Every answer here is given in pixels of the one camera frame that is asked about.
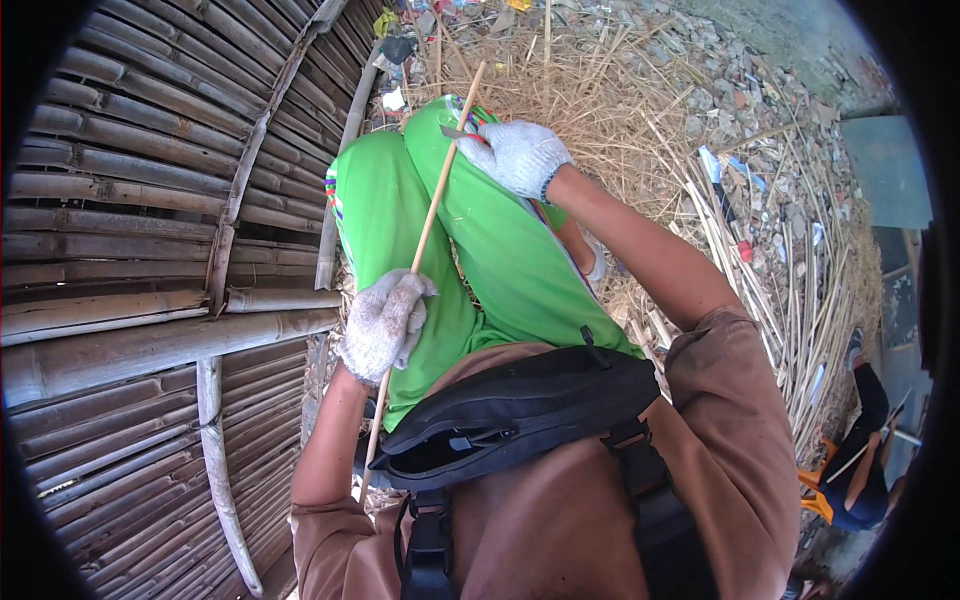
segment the concrete wall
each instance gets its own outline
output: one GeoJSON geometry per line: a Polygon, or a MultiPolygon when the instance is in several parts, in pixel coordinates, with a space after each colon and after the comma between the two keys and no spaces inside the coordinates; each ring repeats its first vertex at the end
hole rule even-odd
{"type": "Polygon", "coordinates": [[[673,0],[734,32],[846,118],[895,111],[890,82],[839,0],[673,0]]]}

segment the bamboo wall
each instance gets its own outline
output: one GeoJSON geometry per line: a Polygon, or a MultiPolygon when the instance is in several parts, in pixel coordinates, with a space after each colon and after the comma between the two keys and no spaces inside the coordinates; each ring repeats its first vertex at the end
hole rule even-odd
{"type": "MultiPolygon", "coordinates": [[[[4,203],[5,372],[8,355],[45,348],[49,358],[83,339],[135,344],[141,331],[148,345],[157,327],[214,317],[205,282],[218,218],[247,136],[319,4],[105,0],[92,14],[40,99],[4,203]],[[112,329],[130,335],[91,337],[112,329]]],[[[349,0],[306,52],[256,155],[229,286],[313,290],[324,173],[380,6],[349,0]]],[[[283,314],[308,312],[327,319],[283,314]]],[[[197,354],[181,350],[172,369],[5,409],[52,527],[108,599],[246,591],[211,505],[197,354]]],[[[223,359],[229,480],[261,577],[290,544],[305,355],[299,337],[223,359]]]]}

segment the brown shirt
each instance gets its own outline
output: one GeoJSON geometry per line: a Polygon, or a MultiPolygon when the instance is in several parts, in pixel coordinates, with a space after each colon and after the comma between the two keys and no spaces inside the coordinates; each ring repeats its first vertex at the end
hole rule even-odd
{"type": "MultiPolygon", "coordinates": [[[[465,357],[432,391],[552,349],[510,344],[465,357]]],[[[675,406],[641,416],[693,513],[722,598],[779,598],[800,527],[793,442],[756,324],[721,309],[666,358],[675,406]]],[[[451,488],[461,598],[647,598],[633,517],[613,457],[595,438],[451,488]]],[[[300,598],[398,598],[398,507],[371,523],[352,499],[293,507],[300,598]]],[[[409,536],[410,517],[401,532],[409,536]]]]}

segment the cotton glove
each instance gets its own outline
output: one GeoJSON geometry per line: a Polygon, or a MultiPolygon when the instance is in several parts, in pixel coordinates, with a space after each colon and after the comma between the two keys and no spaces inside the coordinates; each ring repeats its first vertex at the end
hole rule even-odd
{"type": "Polygon", "coordinates": [[[546,186],[560,167],[573,164],[570,152],[555,133],[526,121],[481,125],[490,146],[471,137],[457,139],[457,150],[473,166],[521,198],[546,202],[546,186]]]}
{"type": "Polygon", "coordinates": [[[394,269],[353,299],[337,352],[347,371],[379,385],[390,367],[406,369],[426,320],[423,298],[437,295],[429,277],[394,269]]]}

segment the black strap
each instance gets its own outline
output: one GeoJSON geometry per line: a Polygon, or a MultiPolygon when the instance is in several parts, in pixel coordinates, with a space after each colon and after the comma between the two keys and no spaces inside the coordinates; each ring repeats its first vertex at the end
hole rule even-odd
{"type": "Polygon", "coordinates": [[[456,600],[460,594],[449,578],[453,568],[449,494],[444,490],[411,492],[403,502],[394,530],[400,600],[456,600]],[[407,543],[406,561],[400,564],[400,521],[407,504],[414,523],[407,543]]]}
{"type": "MultiPolygon", "coordinates": [[[[663,457],[650,445],[647,421],[625,420],[601,440],[617,459],[623,488],[636,516],[634,543],[653,600],[714,600],[719,597],[707,551],[693,515],[675,493],[663,457]]],[[[400,600],[455,600],[450,498],[444,490],[412,492],[394,531],[400,600]],[[400,561],[400,521],[407,505],[414,518],[407,557],[400,561]]]]}
{"type": "Polygon", "coordinates": [[[693,515],[677,498],[663,457],[650,445],[647,421],[611,427],[602,440],[620,465],[636,515],[634,543],[653,600],[719,597],[693,515]]]}

